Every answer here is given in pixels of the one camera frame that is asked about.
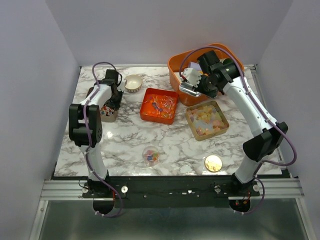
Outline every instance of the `gray floor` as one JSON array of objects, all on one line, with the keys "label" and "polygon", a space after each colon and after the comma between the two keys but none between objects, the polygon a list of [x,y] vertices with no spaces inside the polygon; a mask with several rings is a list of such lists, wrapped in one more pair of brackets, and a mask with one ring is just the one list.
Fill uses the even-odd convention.
[{"label": "gray floor", "polygon": [[40,239],[304,240],[307,237],[294,199],[266,199],[258,211],[246,216],[231,209],[199,207],[126,209],[118,218],[94,215],[90,201],[52,201]]}]

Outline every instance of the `marble table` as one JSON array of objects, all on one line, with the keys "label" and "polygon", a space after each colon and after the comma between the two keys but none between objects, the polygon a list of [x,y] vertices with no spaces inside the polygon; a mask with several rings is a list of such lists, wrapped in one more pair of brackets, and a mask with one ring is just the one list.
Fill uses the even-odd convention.
[{"label": "marble table", "polygon": [[[98,79],[104,77],[106,69],[106,66],[96,68]],[[180,102],[172,125],[147,122],[140,118],[140,107],[147,88],[172,90],[166,66],[118,67],[117,70],[123,77],[140,75],[143,85],[139,92],[124,93],[115,122],[102,122],[103,136],[100,146],[104,165],[111,176],[231,175],[236,171],[244,156],[242,144],[251,139],[252,134],[243,115],[227,95],[219,95],[215,100],[230,124],[228,131],[196,141],[185,118],[187,107]],[[250,69],[247,68],[244,73],[256,92]],[[73,103],[81,102],[93,84],[91,67],[83,67]],[[142,158],[142,151],[147,146],[156,146],[160,151],[160,164],[153,168],[146,167]],[[223,166],[218,172],[209,172],[205,168],[204,158],[212,154],[221,157]],[[266,158],[273,161],[280,159],[276,151]],[[258,173],[282,172],[275,165],[264,164]],[[88,176],[81,151],[69,139],[68,126],[63,136],[54,176]]]}]

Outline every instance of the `white wall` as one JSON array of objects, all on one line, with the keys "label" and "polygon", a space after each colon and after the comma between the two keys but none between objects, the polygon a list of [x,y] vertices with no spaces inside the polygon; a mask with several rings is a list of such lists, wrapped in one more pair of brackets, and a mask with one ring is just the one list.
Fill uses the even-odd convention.
[{"label": "white wall", "polygon": [[[298,175],[313,228],[320,238],[320,2],[294,0],[264,52],[258,76],[268,109],[286,121],[298,160],[290,168]],[[292,159],[282,145],[286,162]]]},{"label": "white wall", "polygon": [[79,67],[44,0],[0,7],[0,239],[29,239]]},{"label": "white wall", "polygon": [[220,42],[256,64],[292,0],[46,0],[80,65],[166,64]]}]

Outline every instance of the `red tray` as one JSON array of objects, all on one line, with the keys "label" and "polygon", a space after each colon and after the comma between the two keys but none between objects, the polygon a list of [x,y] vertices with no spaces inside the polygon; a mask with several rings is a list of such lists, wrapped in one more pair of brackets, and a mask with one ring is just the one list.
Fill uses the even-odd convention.
[{"label": "red tray", "polygon": [[147,88],[140,109],[140,117],[149,122],[172,124],[175,120],[177,103],[178,94],[175,91]]}]

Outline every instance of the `white bowl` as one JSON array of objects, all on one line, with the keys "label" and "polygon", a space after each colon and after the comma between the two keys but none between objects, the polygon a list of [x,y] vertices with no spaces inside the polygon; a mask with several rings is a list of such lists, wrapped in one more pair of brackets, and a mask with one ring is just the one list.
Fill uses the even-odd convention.
[{"label": "white bowl", "polygon": [[125,79],[125,89],[130,93],[138,92],[142,86],[142,78],[139,75],[132,74],[126,76]]}]

